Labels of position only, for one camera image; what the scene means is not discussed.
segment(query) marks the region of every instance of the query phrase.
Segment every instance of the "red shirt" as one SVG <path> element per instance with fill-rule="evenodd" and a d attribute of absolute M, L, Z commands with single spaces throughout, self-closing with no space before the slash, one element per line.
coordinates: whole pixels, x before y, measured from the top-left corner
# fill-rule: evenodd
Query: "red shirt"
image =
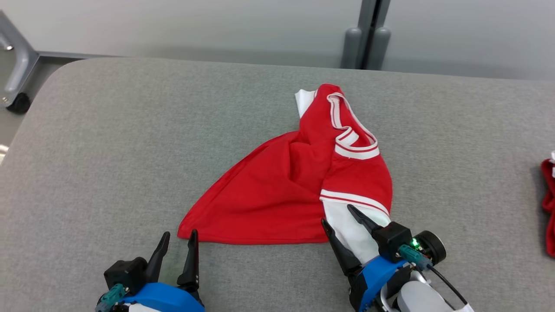
<path fill-rule="evenodd" d="M 547 182 L 547 194 L 543 198 L 543 209 L 551 214 L 546 230 L 546 251 L 555 257 L 555 151 L 553 159 L 546 159 L 541 165 L 543 176 Z"/>
<path fill-rule="evenodd" d="M 322 243 L 322 201 L 352 203 L 389 222 L 391 198 L 376 138 L 341 89 L 323 84 L 299 130 L 265 142 L 226 172 L 189 210 L 178 237 L 197 229 L 201 241 L 217 243 Z"/>

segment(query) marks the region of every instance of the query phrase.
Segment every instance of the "gray fabric surface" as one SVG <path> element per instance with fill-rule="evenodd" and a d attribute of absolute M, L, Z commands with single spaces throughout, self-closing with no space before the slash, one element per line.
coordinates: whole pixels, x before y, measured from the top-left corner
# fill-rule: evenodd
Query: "gray fabric surface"
<path fill-rule="evenodd" d="M 160 281 L 175 284 L 189 207 L 297 129 L 294 93 L 325 82 L 378 137 L 393 220 L 441 237 L 438 269 L 472 306 L 552 311 L 538 165 L 555 147 L 555 83 L 127 58 L 64 66 L 25 117 L 0 167 L 0 309 L 90 311 L 102 273 L 150 257 L 165 230 Z M 202 243 L 200 271 L 209 311 L 352 310 L 328 244 Z"/>

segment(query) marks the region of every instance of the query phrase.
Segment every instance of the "white fabric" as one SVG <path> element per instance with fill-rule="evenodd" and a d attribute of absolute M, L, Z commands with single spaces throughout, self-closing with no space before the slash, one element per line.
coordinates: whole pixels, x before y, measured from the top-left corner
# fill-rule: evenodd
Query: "white fabric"
<path fill-rule="evenodd" d="M 551 160 L 552 164 L 555 164 L 555 150 L 551 152 Z M 555 166 L 553 166 L 553 172 L 551 174 L 555 178 Z"/>
<path fill-rule="evenodd" d="M 299 110 L 299 118 L 304 115 L 315 97 L 316 91 L 306 91 L 300 89 L 297 93 L 295 93 L 295 99 L 297 100 L 297 109 Z"/>
<path fill-rule="evenodd" d="M 4 156 L 6 156 L 6 153 L 8 153 L 8 147 L 0 144 L 0 164 L 2 164 L 2 161 L 4 160 Z"/>
<path fill-rule="evenodd" d="M 474 312 L 474 310 L 472 309 L 470 304 L 467 304 L 467 305 L 463 306 L 462 309 L 456 310 L 455 312 Z"/>
<path fill-rule="evenodd" d="M 326 220 L 335 231 L 335 236 L 359 259 L 366 264 L 380 253 L 376 241 L 370 233 L 359 224 L 347 210 L 347 204 L 330 200 L 322 200 Z M 360 205 L 353 205 L 382 227 L 391 221 L 389 217 L 378 209 L 371 209 Z"/>

